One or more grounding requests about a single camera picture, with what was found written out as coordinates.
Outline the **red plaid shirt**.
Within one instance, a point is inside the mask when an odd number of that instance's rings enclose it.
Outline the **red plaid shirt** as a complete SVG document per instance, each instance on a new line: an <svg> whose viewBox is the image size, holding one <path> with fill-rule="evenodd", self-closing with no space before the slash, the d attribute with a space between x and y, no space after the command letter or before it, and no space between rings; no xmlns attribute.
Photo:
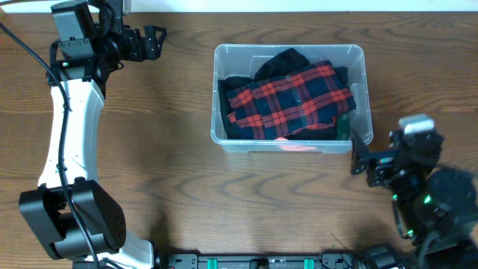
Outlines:
<svg viewBox="0 0 478 269"><path fill-rule="evenodd" d="M227 120L244 140L275 140L332 127L340 116L356 109L352 91L330 61L254 81L226 95L232 108Z"/></svg>

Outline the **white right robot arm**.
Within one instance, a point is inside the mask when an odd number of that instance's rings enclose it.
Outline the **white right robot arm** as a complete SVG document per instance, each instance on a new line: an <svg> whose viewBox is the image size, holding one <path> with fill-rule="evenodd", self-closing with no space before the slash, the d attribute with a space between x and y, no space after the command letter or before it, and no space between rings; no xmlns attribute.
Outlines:
<svg viewBox="0 0 478 269"><path fill-rule="evenodd" d="M394 222L414 250L390 244L363 250L354 268L476 268L477 191L471 173L438 163L443 137L434 129L390 133L390 148L371 152L355 132L350 172L366 173L367 185L392 194Z"/></svg>

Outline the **pink printed t-shirt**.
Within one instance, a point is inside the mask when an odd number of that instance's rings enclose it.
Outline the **pink printed t-shirt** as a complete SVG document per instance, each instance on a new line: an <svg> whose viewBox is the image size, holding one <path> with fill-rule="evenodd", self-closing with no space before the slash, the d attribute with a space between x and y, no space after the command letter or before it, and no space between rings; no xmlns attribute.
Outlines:
<svg viewBox="0 0 478 269"><path fill-rule="evenodd" d="M286 152L307 152L307 151L315 151L317 149L316 146L308 146L302 145L298 143L293 143L291 140L288 140L284 137L278 137L274 140L277 142L277 147Z"/></svg>

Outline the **dark green garment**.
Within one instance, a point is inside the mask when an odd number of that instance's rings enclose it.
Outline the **dark green garment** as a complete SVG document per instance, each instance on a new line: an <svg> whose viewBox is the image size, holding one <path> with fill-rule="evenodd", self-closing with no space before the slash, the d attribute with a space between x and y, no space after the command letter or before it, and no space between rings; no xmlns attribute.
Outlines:
<svg viewBox="0 0 478 269"><path fill-rule="evenodd" d="M336 140L349 140L350 116L348 114L343 114L337 118L336 135Z"/></svg>

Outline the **large black garment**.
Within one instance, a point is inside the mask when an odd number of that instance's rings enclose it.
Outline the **large black garment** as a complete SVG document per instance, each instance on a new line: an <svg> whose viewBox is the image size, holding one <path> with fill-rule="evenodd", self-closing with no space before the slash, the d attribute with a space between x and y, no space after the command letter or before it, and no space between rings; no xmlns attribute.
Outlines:
<svg viewBox="0 0 478 269"><path fill-rule="evenodd" d="M308 66L312 63L301 55L296 49L287 49L277 54L272 59L263 64L259 71L252 77L234 76L218 80L218 91L220 95L220 110L227 137L232 140L244 140L240 138L237 127L234 127L228 120L227 114L232 112L226 92L228 90L242 87L254 81L260 81L279 75L287 75L294 70ZM339 76L339 79L347 85L348 69L346 67L333 67ZM332 127L326 127L319 130L306 129L297 134L289 135L288 140L336 140L336 123Z"/></svg>

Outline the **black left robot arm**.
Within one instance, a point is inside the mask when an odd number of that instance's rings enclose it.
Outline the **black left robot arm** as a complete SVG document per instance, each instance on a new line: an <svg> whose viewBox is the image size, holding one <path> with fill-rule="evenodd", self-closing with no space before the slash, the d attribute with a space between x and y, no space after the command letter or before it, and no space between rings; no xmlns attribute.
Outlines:
<svg viewBox="0 0 478 269"><path fill-rule="evenodd" d="M44 62L53 101L52 133L37 187L19 210L54 260L74 268L165 268L151 241L126 227L120 205L100 185L96 167L106 83L125 62L160 57L167 30L123 22L126 0L65 1L52 6L59 38Z"/></svg>

